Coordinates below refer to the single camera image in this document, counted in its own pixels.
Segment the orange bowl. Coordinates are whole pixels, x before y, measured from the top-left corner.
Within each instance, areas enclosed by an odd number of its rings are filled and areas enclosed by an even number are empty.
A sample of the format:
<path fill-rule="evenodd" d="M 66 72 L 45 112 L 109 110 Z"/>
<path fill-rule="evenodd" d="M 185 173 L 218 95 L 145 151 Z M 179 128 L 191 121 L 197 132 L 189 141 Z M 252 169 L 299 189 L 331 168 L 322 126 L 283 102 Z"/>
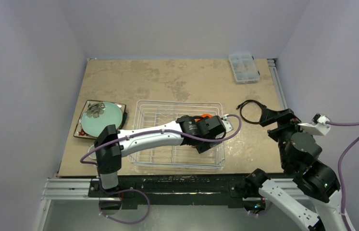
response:
<path fill-rule="evenodd" d="M 202 118 L 211 118 L 211 117 L 213 117 L 213 115 L 211 115 L 211 114 L 202 114 L 201 117 Z"/>

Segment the grey coffee mug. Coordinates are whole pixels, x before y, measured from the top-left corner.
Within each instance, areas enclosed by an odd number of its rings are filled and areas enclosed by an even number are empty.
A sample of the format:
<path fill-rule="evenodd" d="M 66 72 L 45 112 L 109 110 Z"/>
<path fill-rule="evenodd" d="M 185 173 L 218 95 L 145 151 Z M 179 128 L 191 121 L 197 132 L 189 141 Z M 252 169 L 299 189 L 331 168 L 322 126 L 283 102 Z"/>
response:
<path fill-rule="evenodd" d="M 87 152 L 91 152 L 94 148 L 95 148 L 94 145 L 89 146 Z M 92 152 L 88 157 L 89 157 L 90 159 L 92 159 L 92 160 L 96 160 L 96 159 L 97 159 L 97 158 L 96 158 L 96 152 Z"/>

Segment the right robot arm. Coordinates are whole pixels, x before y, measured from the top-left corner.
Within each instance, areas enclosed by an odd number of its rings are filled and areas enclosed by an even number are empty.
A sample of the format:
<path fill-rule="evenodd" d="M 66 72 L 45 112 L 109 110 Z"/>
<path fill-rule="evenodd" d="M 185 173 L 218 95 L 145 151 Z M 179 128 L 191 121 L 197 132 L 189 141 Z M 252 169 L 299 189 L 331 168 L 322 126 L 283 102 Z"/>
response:
<path fill-rule="evenodd" d="M 330 130 L 329 121 L 316 114 L 312 123 L 302 123 L 291 109 L 274 111 L 266 106 L 261 108 L 258 121 L 262 127 L 277 124 L 267 133 L 278 143 L 282 169 L 293 175 L 293 182 L 314 204 L 315 212 L 285 193 L 259 168 L 246 177 L 243 197 L 268 199 L 304 231 L 353 231 L 343 205 L 343 185 L 334 170 L 318 160 L 322 148 L 314 136 L 325 136 Z"/>

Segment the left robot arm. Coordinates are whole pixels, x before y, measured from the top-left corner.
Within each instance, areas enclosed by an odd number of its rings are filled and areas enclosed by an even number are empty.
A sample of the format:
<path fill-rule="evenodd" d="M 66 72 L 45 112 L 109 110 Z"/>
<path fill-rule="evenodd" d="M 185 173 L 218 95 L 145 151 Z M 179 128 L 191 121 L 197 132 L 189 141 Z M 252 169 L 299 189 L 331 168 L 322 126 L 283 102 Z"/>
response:
<path fill-rule="evenodd" d="M 233 125 L 220 116 L 183 115 L 175 121 L 137 130 L 117 130 L 108 125 L 94 141 L 100 191 L 107 197 L 119 190 L 117 172 L 122 158 L 164 146 L 194 146 L 203 153 L 222 143 Z"/>

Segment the clear plastic organizer box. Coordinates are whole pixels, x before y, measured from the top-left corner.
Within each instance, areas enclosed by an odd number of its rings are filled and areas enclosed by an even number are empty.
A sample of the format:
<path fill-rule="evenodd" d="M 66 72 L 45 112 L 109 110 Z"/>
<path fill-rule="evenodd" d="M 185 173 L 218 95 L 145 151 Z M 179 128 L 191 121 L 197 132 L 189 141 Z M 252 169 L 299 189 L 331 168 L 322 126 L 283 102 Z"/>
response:
<path fill-rule="evenodd" d="M 239 52 L 228 56 L 236 84 L 257 83 L 260 72 L 254 57 L 249 52 Z"/>

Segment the light green round plate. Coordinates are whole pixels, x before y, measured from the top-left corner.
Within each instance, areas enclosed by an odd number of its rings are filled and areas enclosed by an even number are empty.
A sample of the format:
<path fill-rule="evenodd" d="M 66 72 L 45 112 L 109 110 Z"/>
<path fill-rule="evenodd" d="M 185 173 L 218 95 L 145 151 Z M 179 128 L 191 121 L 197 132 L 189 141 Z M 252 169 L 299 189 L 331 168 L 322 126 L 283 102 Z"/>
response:
<path fill-rule="evenodd" d="M 115 125 L 118 128 L 123 121 L 121 108 L 111 102 L 90 103 L 81 118 L 83 131 L 92 136 L 98 137 L 108 125 Z"/>

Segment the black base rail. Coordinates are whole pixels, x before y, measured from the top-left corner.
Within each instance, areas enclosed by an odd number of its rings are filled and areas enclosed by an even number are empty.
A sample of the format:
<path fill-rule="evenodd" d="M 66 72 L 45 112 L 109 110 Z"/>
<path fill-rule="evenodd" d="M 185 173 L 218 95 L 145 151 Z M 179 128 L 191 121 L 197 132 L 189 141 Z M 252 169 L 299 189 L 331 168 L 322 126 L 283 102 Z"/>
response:
<path fill-rule="evenodd" d="M 119 176 L 116 190 L 90 181 L 88 196 L 101 201 L 121 201 L 123 209 L 138 205 L 223 205 L 261 212 L 269 202 L 258 187 L 247 181 L 248 174 L 138 175 Z"/>

